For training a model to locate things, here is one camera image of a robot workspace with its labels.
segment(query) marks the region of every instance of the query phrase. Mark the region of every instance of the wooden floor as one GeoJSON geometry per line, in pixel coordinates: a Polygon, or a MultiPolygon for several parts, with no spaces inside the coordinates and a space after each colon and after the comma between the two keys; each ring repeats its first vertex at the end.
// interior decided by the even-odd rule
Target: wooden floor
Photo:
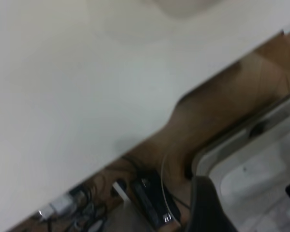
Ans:
{"type": "MultiPolygon", "coordinates": [[[[184,96],[167,125],[125,155],[137,157],[146,167],[160,171],[162,157],[169,153],[164,182],[171,193],[189,204],[190,183],[184,172],[195,152],[238,119],[270,105],[289,92],[290,35],[278,35],[184,96]]],[[[109,167],[133,171],[133,167],[121,159],[109,167]]],[[[91,186],[94,183],[98,189],[95,200],[107,202],[112,209],[120,203],[120,199],[110,196],[112,183],[118,178],[129,182],[134,177],[133,173],[104,169],[86,183],[91,186]]],[[[185,223],[189,211],[181,205],[178,207],[182,213],[181,221],[185,223]]],[[[28,220],[13,231],[22,231],[32,223],[28,220]]],[[[160,231],[174,230],[176,225],[171,224],[160,231]]],[[[32,231],[43,232],[46,227],[34,227],[32,231]]]]}

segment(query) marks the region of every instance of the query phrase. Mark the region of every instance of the cable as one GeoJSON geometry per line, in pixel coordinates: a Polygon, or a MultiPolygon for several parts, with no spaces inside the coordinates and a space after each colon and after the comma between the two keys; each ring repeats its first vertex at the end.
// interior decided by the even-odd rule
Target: cable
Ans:
{"type": "Polygon", "coordinates": [[[176,196],[170,194],[174,200],[176,200],[178,203],[180,203],[182,206],[184,206],[185,208],[187,208],[188,210],[190,210],[190,206],[187,205],[186,203],[184,203],[181,199],[177,198],[176,196]]]}
{"type": "Polygon", "coordinates": [[[289,82],[289,79],[288,79],[288,77],[286,75],[285,75],[285,80],[286,80],[286,83],[287,83],[288,92],[290,92],[290,82],[289,82]]]}
{"type": "Polygon", "coordinates": [[[88,198],[88,202],[90,202],[92,200],[92,192],[91,192],[91,188],[87,185],[83,185],[84,189],[87,191],[87,193],[85,193],[87,195],[88,198]]]}
{"type": "Polygon", "coordinates": [[[96,186],[95,188],[97,190],[97,193],[95,194],[95,197],[96,198],[99,198],[99,195],[102,194],[104,192],[104,190],[105,190],[105,187],[106,187],[106,178],[101,173],[97,173],[97,174],[95,174],[92,177],[92,182],[93,182],[92,185],[95,185],[96,186]],[[101,177],[101,179],[102,179],[102,188],[100,189],[100,191],[98,191],[98,187],[97,187],[97,185],[96,185],[96,183],[94,181],[97,177],[101,177]]]}
{"type": "Polygon", "coordinates": [[[135,168],[135,170],[136,170],[137,172],[140,170],[139,165],[137,165],[136,162],[135,162],[133,159],[131,159],[130,157],[123,156],[123,157],[121,157],[121,158],[122,158],[123,160],[129,162],[129,163],[130,163],[130,164],[135,168]]]}
{"type": "Polygon", "coordinates": [[[96,183],[92,183],[92,187],[93,187],[93,200],[97,197],[97,194],[98,194],[98,187],[97,187],[97,185],[96,185],[96,183]]]}
{"type": "Polygon", "coordinates": [[[127,172],[127,173],[135,173],[134,171],[131,171],[129,169],[121,168],[121,167],[107,167],[105,168],[106,170],[109,171],[116,171],[116,172],[127,172]]]}
{"type": "Polygon", "coordinates": [[[95,222],[101,219],[103,219],[102,225],[104,225],[107,219],[107,212],[106,203],[97,206],[93,203],[89,203],[82,210],[82,212],[80,212],[80,214],[72,219],[71,223],[64,229],[64,232],[71,232],[75,230],[87,232],[95,222]]]}
{"type": "Polygon", "coordinates": [[[32,232],[33,228],[35,228],[37,225],[39,225],[41,223],[40,221],[37,221],[37,220],[32,219],[32,218],[31,218],[31,220],[33,220],[34,222],[30,225],[30,227],[24,228],[22,230],[22,232],[32,232]]]}
{"type": "Polygon", "coordinates": [[[168,157],[168,155],[169,155],[168,152],[166,152],[164,154],[164,157],[163,157],[163,160],[162,160],[162,164],[161,164],[161,173],[160,173],[161,189],[162,189],[162,194],[163,194],[165,206],[168,209],[169,214],[171,215],[171,217],[173,218],[173,220],[178,224],[178,226],[179,227],[182,227],[182,225],[180,224],[180,222],[174,217],[173,213],[171,212],[170,207],[169,207],[169,204],[166,201],[165,192],[164,192],[164,186],[163,186],[163,169],[164,169],[164,164],[165,164],[165,161],[166,161],[166,158],[168,157]]]}
{"type": "Polygon", "coordinates": [[[185,141],[187,140],[191,135],[194,134],[194,130],[191,131],[191,133],[186,134],[184,137],[181,137],[180,139],[178,139],[175,143],[173,143],[168,149],[167,151],[163,154],[163,159],[162,159],[162,163],[161,163],[161,172],[160,172],[160,183],[161,183],[161,189],[162,189],[162,194],[163,194],[163,198],[164,198],[164,202],[165,202],[165,206],[168,209],[169,214],[171,215],[171,217],[174,219],[174,221],[178,224],[179,227],[182,227],[182,225],[180,224],[180,222],[174,217],[174,215],[172,214],[169,204],[166,201],[166,197],[165,197],[165,192],[164,192],[164,186],[163,186],[163,170],[164,170],[164,165],[165,165],[165,161],[166,158],[169,156],[170,152],[174,149],[175,146],[177,146],[179,144],[179,142],[185,141]]]}
{"type": "Polygon", "coordinates": [[[51,218],[47,220],[47,232],[53,232],[53,223],[51,218]]]}
{"type": "Polygon", "coordinates": [[[143,161],[141,161],[140,158],[138,158],[138,157],[136,157],[136,156],[129,156],[129,158],[130,158],[130,159],[133,159],[133,160],[135,160],[135,161],[137,161],[138,163],[140,163],[140,165],[141,165],[142,168],[145,168],[145,167],[146,167],[146,165],[144,164],[143,161]]]}

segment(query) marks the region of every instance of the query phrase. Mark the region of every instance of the electrical cord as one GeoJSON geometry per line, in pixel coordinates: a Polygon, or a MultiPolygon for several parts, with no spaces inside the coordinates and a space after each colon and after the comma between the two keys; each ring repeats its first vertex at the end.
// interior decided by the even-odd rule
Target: electrical cord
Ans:
{"type": "Polygon", "coordinates": [[[132,174],[135,173],[134,171],[131,171],[131,170],[126,169],[126,168],[121,168],[121,167],[107,167],[105,169],[109,170],[109,171],[115,171],[115,172],[126,172],[126,173],[132,173],[132,174]]]}
{"type": "Polygon", "coordinates": [[[181,223],[174,217],[173,213],[170,210],[169,204],[166,200],[165,197],[165,192],[164,192],[164,186],[163,186],[163,169],[164,169],[164,164],[166,161],[166,158],[169,156],[169,153],[165,153],[163,156],[163,160],[162,160],[162,164],[161,164],[161,173],[160,173],[160,181],[161,181],[161,189],[162,189],[162,194],[163,194],[163,198],[164,198],[164,202],[165,202],[165,206],[168,209],[169,214],[171,215],[171,217],[173,218],[173,220],[177,223],[177,225],[179,227],[182,227],[181,223]]]}
{"type": "Polygon", "coordinates": [[[96,200],[98,200],[99,202],[101,201],[100,198],[99,198],[99,195],[102,194],[105,190],[105,187],[106,187],[106,178],[104,175],[102,175],[101,173],[97,173],[95,174],[93,177],[92,177],[92,183],[91,183],[95,189],[95,196],[94,198],[96,200]],[[102,180],[102,187],[100,189],[100,191],[98,191],[98,187],[96,185],[96,182],[94,181],[96,178],[100,177],[101,180],[102,180]]]}
{"type": "Polygon", "coordinates": [[[146,165],[144,164],[144,162],[140,158],[138,158],[137,156],[129,156],[129,157],[130,157],[130,159],[133,159],[133,160],[137,161],[138,163],[140,163],[140,165],[141,165],[142,168],[145,168],[146,167],[146,165]]]}
{"type": "Polygon", "coordinates": [[[136,162],[131,159],[130,157],[126,157],[126,156],[123,156],[121,157],[123,160],[129,162],[134,168],[135,170],[138,172],[140,170],[140,167],[136,164],[136,162]]]}
{"type": "Polygon", "coordinates": [[[41,224],[40,221],[37,221],[37,220],[35,220],[35,219],[32,219],[32,220],[33,220],[34,222],[30,225],[30,227],[24,228],[21,232],[32,232],[33,229],[34,229],[36,226],[38,226],[38,225],[41,224]]]}
{"type": "Polygon", "coordinates": [[[47,232],[53,232],[53,222],[51,218],[47,220],[47,232]]]}
{"type": "Polygon", "coordinates": [[[187,205],[186,203],[184,203],[181,199],[179,199],[178,197],[176,197],[176,196],[174,196],[174,195],[172,195],[172,194],[170,194],[170,195],[173,197],[174,200],[176,200],[176,201],[177,201],[178,203],[180,203],[182,206],[184,206],[184,207],[187,208],[188,210],[191,209],[190,206],[187,205]]]}
{"type": "Polygon", "coordinates": [[[106,215],[106,203],[94,205],[93,202],[89,202],[81,212],[78,212],[78,214],[74,216],[71,223],[65,228],[64,232],[71,232],[72,230],[87,232],[93,224],[99,220],[102,220],[100,225],[100,228],[102,228],[107,219],[106,215]]]}
{"type": "Polygon", "coordinates": [[[162,189],[162,195],[164,198],[164,202],[165,202],[165,206],[168,209],[169,214],[171,215],[171,217],[174,219],[174,221],[178,224],[179,227],[182,227],[181,223],[174,217],[173,213],[170,210],[169,204],[166,200],[165,197],[165,192],[164,192],[164,186],[163,186],[163,170],[164,170],[164,166],[165,166],[165,161],[168,158],[170,151],[174,150],[174,148],[182,141],[186,141],[191,135],[194,134],[194,130],[192,130],[191,133],[186,134],[184,137],[181,137],[180,139],[178,139],[175,143],[173,143],[167,150],[166,152],[164,152],[163,154],[163,158],[162,158],[162,163],[161,163],[161,171],[160,171],[160,183],[161,183],[161,189],[162,189]]]}

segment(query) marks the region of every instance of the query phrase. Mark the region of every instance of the white tabletop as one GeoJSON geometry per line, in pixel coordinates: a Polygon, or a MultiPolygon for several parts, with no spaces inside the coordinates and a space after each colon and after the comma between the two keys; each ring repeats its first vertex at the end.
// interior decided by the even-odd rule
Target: white tabletop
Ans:
{"type": "Polygon", "coordinates": [[[1,0],[0,231],[289,23],[290,0],[1,0]]]}

